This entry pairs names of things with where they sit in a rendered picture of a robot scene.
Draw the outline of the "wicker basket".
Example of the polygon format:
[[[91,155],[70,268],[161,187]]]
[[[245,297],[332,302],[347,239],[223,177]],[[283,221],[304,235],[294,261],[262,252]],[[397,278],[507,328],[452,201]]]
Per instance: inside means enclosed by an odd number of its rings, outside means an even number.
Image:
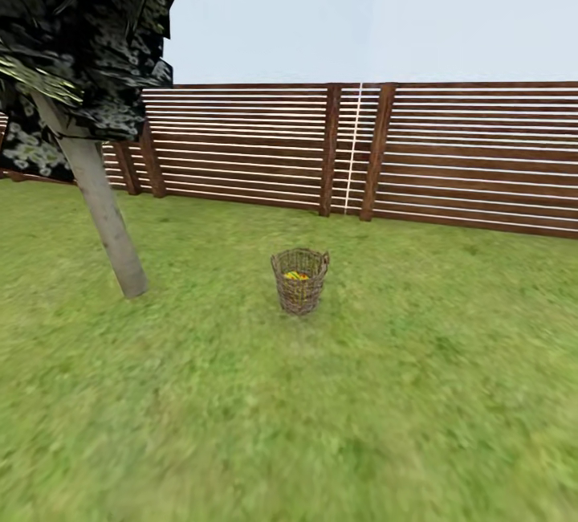
[[[303,267],[299,267],[297,272],[303,273],[307,279],[301,279],[300,281],[296,279],[286,278],[283,273],[286,271],[286,266],[288,262],[283,260],[283,256],[290,256],[290,254],[295,256],[299,254],[305,254],[311,256],[311,259],[319,259],[320,261],[320,271],[317,271],[314,275]],[[279,294],[279,303],[282,309],[286,312],[291,313],[295,316],[306,316],[310,312],[315,311],[315,308],[320,303],[320,294],[324,286],[325,276],[327,274],[328,266],[330,265],[331,256],[328,252],[324,255],[314,251],[310,248],[296,248],[293,250],[281,251],[277,256],[270,255],[272,271],[275,273],[275,282],[277,286],[277,292]],[[294,292],[294,289],[302,289],[302,300],[299,305],[299,294],[300,292]]]

